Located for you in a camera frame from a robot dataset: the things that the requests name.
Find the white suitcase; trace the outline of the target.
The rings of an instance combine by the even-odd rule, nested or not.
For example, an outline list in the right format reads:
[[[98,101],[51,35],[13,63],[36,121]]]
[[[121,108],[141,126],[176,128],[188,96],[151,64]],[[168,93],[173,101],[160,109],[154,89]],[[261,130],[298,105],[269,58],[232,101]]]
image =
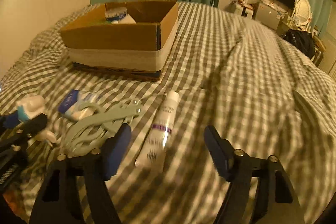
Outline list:
[[[243,17],[248,18],[248,19],[252,19],[253,13],[254,13],[253,8],[246,7],[246,6],[241,5],[239,3],[234,3],[233,8],[234,8],[233,9],[234,14],[237,14],[239,16],[243,16]]]

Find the blue white packet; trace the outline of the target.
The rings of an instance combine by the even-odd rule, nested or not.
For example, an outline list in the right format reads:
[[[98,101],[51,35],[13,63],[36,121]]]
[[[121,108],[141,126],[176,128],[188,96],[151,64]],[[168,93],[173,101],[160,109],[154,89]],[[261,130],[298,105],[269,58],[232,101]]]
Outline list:
[[[79,121],[80,119],[93,115],[95,112],[91,107],[80,110],[79,106],[85,102],[96,103],[97,101],[98,94],[96,93],[72,89],[60,103],[58,112],[71,121]]]

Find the white cream tube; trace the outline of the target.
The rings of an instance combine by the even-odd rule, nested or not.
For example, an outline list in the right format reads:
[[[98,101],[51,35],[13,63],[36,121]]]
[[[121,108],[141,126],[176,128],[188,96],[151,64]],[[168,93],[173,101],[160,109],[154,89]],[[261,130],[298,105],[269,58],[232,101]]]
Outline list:
[[[159,107],[142,148],[135,160],[135,166],[163,171],[167,143],[173,131],[179,94],[170,91]]]

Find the white plastic bottle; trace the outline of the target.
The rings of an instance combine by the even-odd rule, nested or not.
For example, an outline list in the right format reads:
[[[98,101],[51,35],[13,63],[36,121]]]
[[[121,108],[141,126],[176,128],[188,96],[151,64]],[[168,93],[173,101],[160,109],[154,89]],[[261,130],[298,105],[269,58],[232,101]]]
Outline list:
[[[136,21],[127,12],[126,7],[118,7],[105,11],[105,19],[112,24],[136,24]]]

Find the black bag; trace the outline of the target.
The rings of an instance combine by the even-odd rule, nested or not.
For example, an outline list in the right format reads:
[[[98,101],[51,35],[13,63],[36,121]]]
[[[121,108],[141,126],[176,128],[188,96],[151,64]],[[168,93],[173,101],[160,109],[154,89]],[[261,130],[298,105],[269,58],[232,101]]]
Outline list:
[[[312,59],[314,57],[314,40],[308,32],[289,29],[287,32],[283,33],[281,37],[295,46],[308,58]]]

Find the checkered bed sheet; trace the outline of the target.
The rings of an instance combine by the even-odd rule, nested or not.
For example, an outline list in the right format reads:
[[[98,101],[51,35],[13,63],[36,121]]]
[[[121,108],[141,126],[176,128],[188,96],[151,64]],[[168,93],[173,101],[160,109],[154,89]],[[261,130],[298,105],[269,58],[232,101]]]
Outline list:
[[[92,6],[38,34],[1,80],[1,112],[22,98],[46,100],[49,129],[71,126],[58,106],[72,89],[96,93],[109,108],[139,98],[143,113],[116,176],[107,183],[123,223],[213,223],[228,185],[203,140],[207,125],[248,155],[276,155],[306,223],[335,193],[335,82],[265,26],[199,3],[178,5],[177,34],[158,81],[142,82],[74,68],[59,31]],[[165,94],[180,96],[161,173],[134,164]]]

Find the oval white mirror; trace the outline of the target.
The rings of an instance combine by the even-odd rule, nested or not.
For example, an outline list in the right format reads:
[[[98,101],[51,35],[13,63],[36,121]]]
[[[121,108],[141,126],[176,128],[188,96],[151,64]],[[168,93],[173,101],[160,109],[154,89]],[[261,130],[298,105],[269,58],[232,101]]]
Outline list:
[[[293,18],[298,27],[307,26],[312,19],[311,5],[308,0],[299,0],[295,5]]]

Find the cardboard box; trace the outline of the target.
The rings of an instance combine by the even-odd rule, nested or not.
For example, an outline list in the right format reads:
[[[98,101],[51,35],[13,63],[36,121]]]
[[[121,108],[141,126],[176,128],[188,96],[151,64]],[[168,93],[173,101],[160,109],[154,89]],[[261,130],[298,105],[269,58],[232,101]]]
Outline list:
[[[105,11],[126,7],[136,24],[112,24]],[[60,29],[70,61],[86,71],[156,81],[178,26],[176,0],[102,3]]]

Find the small grey fridge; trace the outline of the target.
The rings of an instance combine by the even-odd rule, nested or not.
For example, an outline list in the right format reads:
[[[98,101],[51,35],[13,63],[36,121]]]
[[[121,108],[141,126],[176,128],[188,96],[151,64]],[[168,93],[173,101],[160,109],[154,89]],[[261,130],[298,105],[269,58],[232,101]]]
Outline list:
[[[281,14],[278,11],[263,3],[257,4],[253,16],[254,20],[262,23],[264,26],[267,26],[274,31],[277,30],[281,19]]]

